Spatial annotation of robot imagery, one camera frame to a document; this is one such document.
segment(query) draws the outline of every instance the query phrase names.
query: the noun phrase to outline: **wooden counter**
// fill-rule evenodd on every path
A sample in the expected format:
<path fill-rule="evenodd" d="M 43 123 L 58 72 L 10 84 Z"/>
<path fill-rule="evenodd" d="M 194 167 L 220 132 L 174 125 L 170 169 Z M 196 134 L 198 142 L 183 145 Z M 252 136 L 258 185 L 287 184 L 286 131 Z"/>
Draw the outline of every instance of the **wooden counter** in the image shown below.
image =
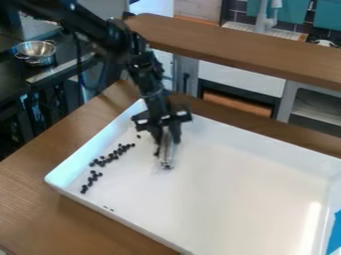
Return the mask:
<path fill-rule="evenodd" d="M 59 195 L 44 176 L 138 98 L 117 82 L 0 163 L 0 246 L 17 255 L 176 254 Z M 341 139 L 185 96 L 194 113 L 341 157 Z"/>
<path fill-rule="evenodd" d="M 156 49 L 341 91 L 341 51 L 144 14 L 127 21 Z"/>

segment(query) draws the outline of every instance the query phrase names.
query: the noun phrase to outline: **stainless steel bowl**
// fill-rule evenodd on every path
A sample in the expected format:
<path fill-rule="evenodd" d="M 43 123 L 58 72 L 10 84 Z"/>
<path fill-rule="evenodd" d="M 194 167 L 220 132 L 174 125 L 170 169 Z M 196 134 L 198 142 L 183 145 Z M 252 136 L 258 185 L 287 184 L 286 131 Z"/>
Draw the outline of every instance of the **stainless steel bowl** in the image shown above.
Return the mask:
<path fill-rule="evenodd" d="M 50 66 L 55 62 L 54 41 L 28 41 L 16 46 L 15 57 L 33 67 Z"/>

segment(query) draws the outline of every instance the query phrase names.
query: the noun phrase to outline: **cable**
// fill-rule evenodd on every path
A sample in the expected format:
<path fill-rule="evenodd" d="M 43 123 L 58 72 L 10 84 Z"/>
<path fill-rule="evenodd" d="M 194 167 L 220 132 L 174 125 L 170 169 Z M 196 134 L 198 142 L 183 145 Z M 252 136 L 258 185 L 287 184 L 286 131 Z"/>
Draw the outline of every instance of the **cable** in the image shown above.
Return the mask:
<path fill-rule="evenodd" d="M 78 84 L 79 84 L 79 94 L 78 94 L 78 105 L 80 106 L 82 104 L 82 87 L 85 86 L 85 82 L 83 79 L 83 66 L 82 66 L 82 48 L 81 48 L 81 42 L 78 38 L 77 34 L 75 32 L 72 32 L 72 35 L 74 37 L 75 45 L 76 45 L 76 58 L 77 58 L 77 76 L 78 76 Z"/>

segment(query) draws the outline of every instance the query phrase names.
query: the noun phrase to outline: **black robotic arm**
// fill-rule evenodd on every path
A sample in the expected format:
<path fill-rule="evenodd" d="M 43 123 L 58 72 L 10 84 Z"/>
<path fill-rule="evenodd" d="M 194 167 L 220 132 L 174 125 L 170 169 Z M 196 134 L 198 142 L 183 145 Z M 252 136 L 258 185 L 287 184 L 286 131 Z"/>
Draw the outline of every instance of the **black robotic arm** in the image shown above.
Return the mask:
<path fill-rule="evenodd" d="M 137 130 L 147 130 L 157 144 L 161 144 L 164 128 L 174 143 L 180 143 L 180 125 L 191 121 L 191 113 L 184 106 L 174 106 L 168 100 L 162 84 L 163 67 L 146 40 L 132 31 L 123 20 L 102 20 L 77 3 L 76 0 L 1 0 L 29 15 L 60 23 L 69 31 L 91 42 L 97 52 L 111 56 L 123 65 L 139 86 L 147 111 L 133 116 Z"/>

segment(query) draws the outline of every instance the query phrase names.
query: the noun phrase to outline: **black bean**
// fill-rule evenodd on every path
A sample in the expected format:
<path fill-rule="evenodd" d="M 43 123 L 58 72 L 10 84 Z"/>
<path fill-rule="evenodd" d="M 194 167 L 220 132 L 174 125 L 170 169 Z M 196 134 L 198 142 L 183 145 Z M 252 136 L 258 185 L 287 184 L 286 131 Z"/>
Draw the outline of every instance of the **black bean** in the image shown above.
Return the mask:
<path fill-rule="evenodd" d="M 88 186 L 87 186 L 87 185 L 83 185 L 83 186 L 82 186 L 81 193 L 82 193 L 82 194 L 85 194 L 87 191 L 88 191 Z"/>

